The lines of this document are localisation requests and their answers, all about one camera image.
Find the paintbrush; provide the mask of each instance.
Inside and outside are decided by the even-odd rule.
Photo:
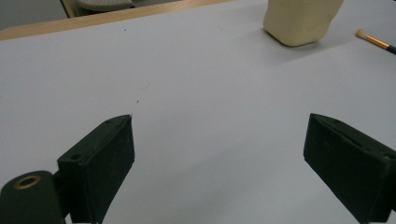
[[[362,29],[359,29],[356,34],[357,37],[360,37],[364,40],[367,40],[368,42],[379,46],[381,49],[385,49],[391,53],[396,54],[396,48],[390,44],[385,43],[384,41],[377,39],[375,37],[372,37],[370,35],[367,35],[366,32],[364,32]]]

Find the cream-colored block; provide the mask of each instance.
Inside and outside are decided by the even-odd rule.
[[[268,0],[264,29],[295,47],[320,40],[344,0]]]

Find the brush bristles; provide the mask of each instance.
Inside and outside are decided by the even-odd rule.
[[[356,32],[355,35],[356,35],[357,37],[362,38],[362,39],[365,39],[365,38],[367,37],[366,32],[364,32],[362,29],[359,29],[359,30]]]

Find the floor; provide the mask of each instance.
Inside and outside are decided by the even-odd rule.
[[[177,0],[133,0],[145,7]],[[61,0],[0,0],[0,30],[11,26],[67,19]]]

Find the white table surface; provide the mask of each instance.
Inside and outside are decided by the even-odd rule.
[[[357,223],[304,161],[310,113],[396,149],[396,3],[346,0],[318,43],[262,29],[265,0],[0,42],[0,185],[57,171],[133,114],[136,159],[105,223]],[[389,223],[395,223],[391,217]]]

